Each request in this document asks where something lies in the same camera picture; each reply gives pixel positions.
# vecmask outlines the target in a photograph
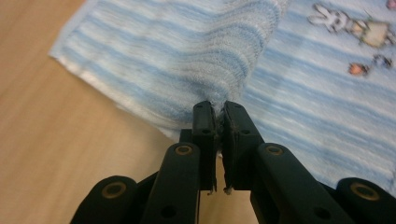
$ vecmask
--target table surface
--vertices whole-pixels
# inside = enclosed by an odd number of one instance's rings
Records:
[[[100,180],[140,181],[173,144],[48,56],[83,0],[0,1],[0,223],[69,223]],[[219,189],[221,181],[218,160]],[[200,223],[257,223],[248,192],[201,197]]]

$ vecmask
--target rabbit ear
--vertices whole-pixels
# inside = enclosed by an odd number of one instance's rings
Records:
[[[330,16],[330,11],[326,7],[320,5],[320,4],[314,4],[314,9],[318,12],[320,12],[323,16],[328,17]]]
[[[326,18],[319,16],[310,16],[308,17],[308,21],[311,22],[312,24],[325,24]]]

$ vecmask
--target fabric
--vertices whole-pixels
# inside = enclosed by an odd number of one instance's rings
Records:
[[[192,107],[236,100],[289,0],[89,1],[51,55],[178,139]]]
[[[51,55],[173,139],[196,103],[236,101],[318,181],[356,176],[396,196],[394,0],[288,5],[88,1]]]
[[[354,33],[357,23],[378,32]],[[387,1],[293,1],[239,103],[317,180],[356,176],[395,196],[395,32]]]

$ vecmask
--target cartoon rabbit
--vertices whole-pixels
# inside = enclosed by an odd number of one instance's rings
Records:
[[[313,7],[320,15],[308,17],[309,22],[325,25],[330,33],[346,31],[373,48],[396,44],[396,35],[389,29],[387,22],[350,19],[343,11],[327,9],[320,4]]]

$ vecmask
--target towel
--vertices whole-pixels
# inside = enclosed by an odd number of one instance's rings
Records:
[[[50,55],[177,140],[195,104],[239,98],[288,2],[87,1]]]
[[[265,141],[333,188],[356,176],[396,195],[392,2],[293,1],[239,101]]]
[[[91,0],[50,55],[175,140],[196,103],[219,114],[236,101],[318,181],[356,176],[396,196],[395,6]]]

